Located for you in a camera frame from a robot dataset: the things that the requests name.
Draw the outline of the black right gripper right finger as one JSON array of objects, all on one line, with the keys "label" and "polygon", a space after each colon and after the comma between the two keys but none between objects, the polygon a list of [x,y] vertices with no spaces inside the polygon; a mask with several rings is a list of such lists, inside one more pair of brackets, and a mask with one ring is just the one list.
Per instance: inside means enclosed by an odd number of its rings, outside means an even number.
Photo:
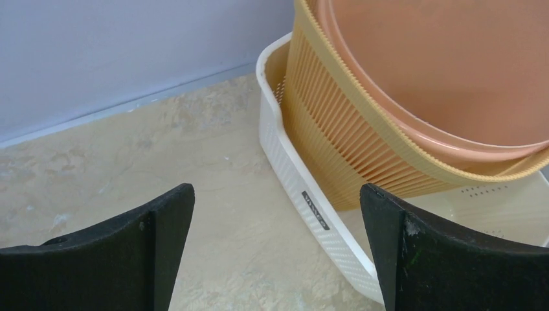
[{"label": "black right gripper right finger", "polygon": [[547,310],[548,249],[487,235],[367,183],[364,226],[387,310]]}]

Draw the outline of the orange plastic bucket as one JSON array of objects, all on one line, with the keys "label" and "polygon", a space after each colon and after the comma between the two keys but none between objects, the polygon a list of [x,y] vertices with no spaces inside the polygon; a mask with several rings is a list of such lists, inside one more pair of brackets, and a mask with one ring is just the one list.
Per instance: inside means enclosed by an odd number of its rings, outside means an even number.
[{"label": "orange plastic bucket", "polygon": [[548,146],[547,1],[319,1],[317,21],[417,145],[458,168]]}]

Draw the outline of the white perforated plastic basket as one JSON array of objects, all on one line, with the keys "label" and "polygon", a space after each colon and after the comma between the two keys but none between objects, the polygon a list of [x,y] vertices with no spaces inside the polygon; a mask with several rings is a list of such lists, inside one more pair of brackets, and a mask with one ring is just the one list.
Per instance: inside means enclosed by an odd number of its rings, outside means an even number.
[{"label": "white perforated plastic basket", "polygon": [[[280,101],[291,35],[267,46],[256,63],[262,90],[260,143],[284,190],[317,242],[346,280],[383,302],[360,209],[336,211],[284,130]],[[491,186],[468,187],[410,199],[460,225],[499,238],[548,245],[548,170]]]}]

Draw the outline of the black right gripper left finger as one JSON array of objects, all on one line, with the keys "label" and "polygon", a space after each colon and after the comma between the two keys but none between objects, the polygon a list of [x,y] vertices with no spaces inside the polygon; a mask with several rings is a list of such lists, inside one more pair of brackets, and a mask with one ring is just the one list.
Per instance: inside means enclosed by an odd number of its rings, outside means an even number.
[{"label": "black right gripper left finger", "polygon": [[1,309],[169,309],[194,205],[183,183],[41,245],[3,248]]}]

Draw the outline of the yellow slatted waste bin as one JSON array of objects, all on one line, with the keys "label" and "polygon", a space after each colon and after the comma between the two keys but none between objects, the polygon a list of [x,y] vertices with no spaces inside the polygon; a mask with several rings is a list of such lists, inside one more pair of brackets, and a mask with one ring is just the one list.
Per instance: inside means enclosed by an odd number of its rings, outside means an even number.
[{"label": "yellow slatted waste bin", "polygon": [[317,22],[314,1],[295,1],[281,109],[284,128],[337,211],[359,206],[374,183],[413,198],[525,178],[548,164],[548,150],[470,171],[414,143],[360,85]]}]

